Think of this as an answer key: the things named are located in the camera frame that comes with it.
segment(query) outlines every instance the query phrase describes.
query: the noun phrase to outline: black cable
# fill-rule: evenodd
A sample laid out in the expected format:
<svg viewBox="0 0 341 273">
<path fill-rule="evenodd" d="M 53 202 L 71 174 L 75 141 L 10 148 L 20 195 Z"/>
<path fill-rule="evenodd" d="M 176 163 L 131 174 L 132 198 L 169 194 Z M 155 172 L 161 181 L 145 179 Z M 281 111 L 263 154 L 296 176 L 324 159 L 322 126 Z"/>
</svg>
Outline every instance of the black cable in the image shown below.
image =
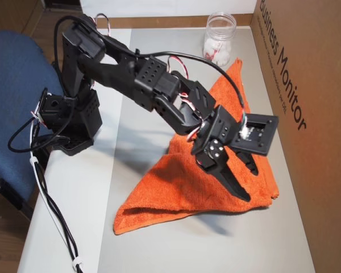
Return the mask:
<svg viewBox="0 0 341 273">
<path fill-rule="evenodd" d="M 22 127 L 19 128 L 19 130 L 17 130 L 9 139 L 9 142 L 7 143 L 7 147 L 9 148 L 10 151 L 12 152 L 34 152 L 36 150 L 45 148 L 47 146 L 49 146 L 49 144 L 68 126 L 69 122 L 71 121 L 72 117 L 73 117 L 73 113 L 74 113 L 74 105 L 75 105 L 75 101 L 71 101 L 71 108 L 70 108 L 70 113 L 69 116 L 67 118 L 67 120 L 65 121 L 65 123 L 63 123 L 62 127 L 59 128 L 58 131 L 56 131 L 51 138 L 49 138 L 47 141 L 45 141 L 44 143 L 36 146 L 36 147 L 30 147 L 27 149 L 16 149 L 13 148 L 11 146 L 11 143 L 13 142 L 13 140 L 16 138 L 16 136 L 24 130 L 25 127 L 27 127 L 33 120 L 34 118 L 30 118 Z"/>
<path fill-rule="evenodd" d="M 76 242 L 73 239 L 72 233 L 70 232 L 68 225 L 67 225 L 66 221 L 64 220 L 64 217 L 63 217 L 60 209 L 58 208 L 57 204 L 54 202 L 54 200 L 52 199 L 52 197 L 48 193 L 47 182 L 45 181 L 43 171 L 41 170 L 38 163 L 34 163 L 34 165 L 35 165 L 35 170 L 37 172 L 38 177 L 40 174 L 41 179 L 42 179 L 42 183 L 39 183 L 39 185 L 40 185 L 40 187 L 41 187 L 41 189 L 42 189 L 42 191 L 43 191 L 43 193 L 44 193 L 44 195 L 48 201 L 48 205 L 49 205 L 50 209 L 53 211 L 53 213 L 55 214 L 55 216 L 57 217 L 57 219 L 61 223 L 64 235 L 66 238 L 69 254 L 70 254 L 72 260 L 74 260 L 75 257 L 78 256 L 78 250 L 77 250 Z M 82 270 L 81 270 L 79 264 L 76 266 L 76 269 L 77 269 L 77 273 L 82 273 Z"/>
<path fill-rule="evenodd" d="M 195 56 L 195 55 L 191 55 L 191 54 L 185 54 L 185 53 L 179 53 L 179 52 L 172 52 L 172 51 L 163 51 L 163 52 L 155 52 L 155 53 L 149 53 L 149 54 L 140 54 L 140 55 L 136 55 L 134 52 L 130 51 L 129 49 L 124 49 L 123 47 L 119 46 L 118 44 L 114 43 L 111 39 L 106 39 L 100 32 L 98 32 L 95 28 L 93 28 L 87 21 L 75 17 L 75 16 L 64 16 L 61 19 L 59 19 L 55 25 L 55 66 L 56 66 L 56 70 L 59 72 L 59 66 L 58 66 L 58 52 L 57 52 L 57 33 L 58 33 L 58 29 L 59 29 L 59 25 L 66 20 L 72 20 L 75 21 L 77 23 L 81 23 L 82 25 L 84 25 L 85 27 L 90 28 L 95 34 L 97 34 L 101 39 L 106 40 L 108 43 L 111 44 L 111 46 L 115 47 L 116 49 L 122 51 L 125 54 L 128 54 L 132 57 L 137 57 L 137 58 L 149 58 L 151 56 L 153 57 L 159 57 L 159 56 L 177 56 L 177 57 L 183 57 L 186 59 L 190 59 L 190 60 L 195 60 L 195 61 L 200 61 L 204 64 L 207 64 L 211 67 L 213 67 L 214 69 L 216 69 L 222 76 L 224 76 L 226 78 L 226 80 L 232 85 L 232 87 L 235 89 L 236 94 L 238 95 L 238 99 L 240 102 L 241 107 L 244 109 L 244 100 L 243 97 L 240 94 L 239 88 L 237 87 L 236 83 L 234 83 L 234 81 L 232 80 L 232 78 L 224 71 L 222 70 L 221 67 L 219 67 L 218 65 L 214 64 L 213 62 L 206 60 L 204 58 Z"/>
<path fill-rule="evenodd" d="M 96 30 L 96 28 L 94 28 L 93 26 L 91 26 L 89 24 L 89 22 L 81 19 L 81 18 L 78 18 L 78 17 L 75 17 L 75 16 L 71 16 L 71 15 L 67 15 L 67 16 L 63 16 L 61 19 L 59 19 L 55 25 L 55 31 L 54 31 L 54 37 L 53 37 L 53 42 L 54 42 L 54 50 L 55 50 L 55 63 L 54 63 L 54 66 L 55 66 L 55 70 L 57 72 L 57 75 L 58 75 L 58 78 L 59 78 L 59 82 L 61 84 L 61 87 L 62 87 L 62 90 L 63 92 L 65 93 L 65 89 L 64 89 L 64 86 L 63 86 L 63 82 L 62 82 L 62 77 L 61 77 L 61 72 L 60 72 L 60 68 L 59 68 L 59 61 L 58 61 L 58 48 L 57 48 L 57 38 L 58 38 L 58 29 L 59 29 L 59 26 L 66 20 L 72 20 L 72 21 L 75 21 L 77 23 L 81 23 L 83 26 L 87 27 L 87 28 L 90 28 L 91 31 L 93 31 L 95 34 L 97 34 L 97 36 L 99 36 L 101 39 L 105 39 L 105 37 Z M 110 43 L 113 47 L 117 48 L 118 50 L 121 50 L 122 52 L 130 55 L 130 56 L 133 56 L 135 57 L 135 54 L 131 51 L 131 50 L 125 50 L 123 47 L 120 47 L 118 44 L 116 44 L 115 42 L 113 42 L 111 39 L 106 39 L 106 41 L 108 43 Z"/>
<path fill-rule="evenodd" d="M 40 130 L 40 122 L 36 121 L 35 125 L 33 126 L 32 141 L 38 136 L 39 130 Z"/>
<path fill-rule="evenodd" d="M 159 57 L 159 56 L 177 56 L 177 57 L 183 57 L 190 60 L 199 61 L 201 63 L 207 64 L 214 69 L 216 69 L 222 76 L 226 78 L 226 80 L 232 85 L 232 87 L 235 89 L 236 94 L 238 95 L 238 99 L 240 102 L 241 107 L 244 109 L 244 100 L 243 97 L 240 94 L 239 88 L 237 87 L 236 83 L 232 80 L 232 78 L 218 65 L 214 64 L 212 61 L 206 60 L 204 58 L 194 56 L 191 54 L 185 54 L 185 53 L 179 53 L 179 52 L 173 52 L 173 51 L 162 51 L 162 52 L 155 52 L 150 54 L 141 54 L 139 55 L 140 58 L 149 58 L 149 57 Z"/>
</svg>

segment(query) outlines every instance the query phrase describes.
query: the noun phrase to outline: plastic jar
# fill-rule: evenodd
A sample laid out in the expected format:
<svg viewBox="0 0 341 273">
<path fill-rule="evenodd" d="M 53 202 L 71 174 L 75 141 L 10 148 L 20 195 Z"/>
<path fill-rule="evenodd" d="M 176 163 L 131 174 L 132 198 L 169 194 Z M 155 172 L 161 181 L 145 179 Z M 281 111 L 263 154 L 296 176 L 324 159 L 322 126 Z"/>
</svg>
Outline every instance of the plastic jar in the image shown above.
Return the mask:
<svg viewBox="0 0 341 273">
<path fill-rule="evenodd" d="M 228 63 L 231 57 L 232 39 L 236 32 L 236 20 L 226 13 L 213 13 L 206 26 L 203 57 L 218 66 Z"/>
</svg>

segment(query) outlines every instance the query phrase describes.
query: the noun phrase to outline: cardboard wall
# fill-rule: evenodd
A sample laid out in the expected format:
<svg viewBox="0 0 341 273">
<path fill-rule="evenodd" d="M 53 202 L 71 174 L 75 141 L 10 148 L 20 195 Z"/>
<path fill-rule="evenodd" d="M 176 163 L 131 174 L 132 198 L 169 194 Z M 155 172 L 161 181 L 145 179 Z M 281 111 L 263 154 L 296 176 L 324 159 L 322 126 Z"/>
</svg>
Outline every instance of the cardboard wall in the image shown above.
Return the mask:
<svg viewBox="0 0 341 273">
<path fill-rule="evenodd" d="M 251 27 L 315 270 L 341 272 L 341 1 L 258 0 Z"/>
</svg>

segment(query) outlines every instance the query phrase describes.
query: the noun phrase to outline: folded towel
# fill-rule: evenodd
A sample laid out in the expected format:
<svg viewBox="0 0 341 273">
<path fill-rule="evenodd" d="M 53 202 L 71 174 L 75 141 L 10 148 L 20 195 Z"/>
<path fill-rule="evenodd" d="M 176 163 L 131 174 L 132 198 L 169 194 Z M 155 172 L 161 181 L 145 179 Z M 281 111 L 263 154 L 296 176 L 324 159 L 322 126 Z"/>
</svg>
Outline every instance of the folded towel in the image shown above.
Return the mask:
<svg viewBox="0 0 341 273">
<path fill-rule="evenodd" d="M 242 61 L 236 59 L 227 74 L 238 86 L 245 101 L 246 112 L 249 112 L 241 68 Z M 241 115 L 239 100 L 224 77 L 218 79 L 210 93 L 217 105 L 223 105 L 238 120 Z M 251 196 L 251 201 L 245 202 L 229 194 L 216 178 L 204 173 L 190 154 L 191 148 L 192 143 L 188 143 L 185 136 L 173 137 L 169 153 L 142 178 L 119 208 L 114 221 L 115 234 L 211 210 L 245 212 L 269 206 L 272 198 L 278 197 L 278 187 L 266 157 L 252 155 L 259 170 L 255 176 L 234 152 L 225 147 L 230 157 L 227 165 Z"/>
</svg>

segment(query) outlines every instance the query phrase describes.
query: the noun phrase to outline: black robotic arm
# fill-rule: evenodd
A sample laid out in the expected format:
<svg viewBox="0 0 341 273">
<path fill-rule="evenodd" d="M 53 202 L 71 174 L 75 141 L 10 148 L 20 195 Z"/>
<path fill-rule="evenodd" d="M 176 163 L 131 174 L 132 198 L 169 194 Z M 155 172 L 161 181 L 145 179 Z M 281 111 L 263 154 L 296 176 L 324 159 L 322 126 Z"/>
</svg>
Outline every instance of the black robotic arm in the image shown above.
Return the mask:
<svg viewBox="0 0 341 273">
<path fill-rule="evenodd" d="M 157 113 L 180 135 L 197 133 L 192 155 L 206 173 L 216 177 L 234 196 L 249 201 L 250 196 L 227 166 L 225 146 L 232 149 L 254 174 L 257 166 L 251 154 L 266 155 L 278 118 L 246 114 L 237 122 L 198 82 L 180 73 L 167 72 L 163 61 L 140 52 L 131 52 L 124 44 L 108 36 L 99 36 L 86 16 L 63 33 L 64 62 L 61 81 L 65 96 L 43 94 L 39 114 L 49 129 L 56 131 L 67 121 L 73 100 L 74 113 L 61 136 L 67 141 L 56 145 L 74 155 L 93 144 L 93 136 L 102 121 L 93 81 L 114 88 L 139 106 Z M 116 65 L 101 64 L 107 54 Z M 186 98 L 179 109 L 174 102 Z"/>
</svg>

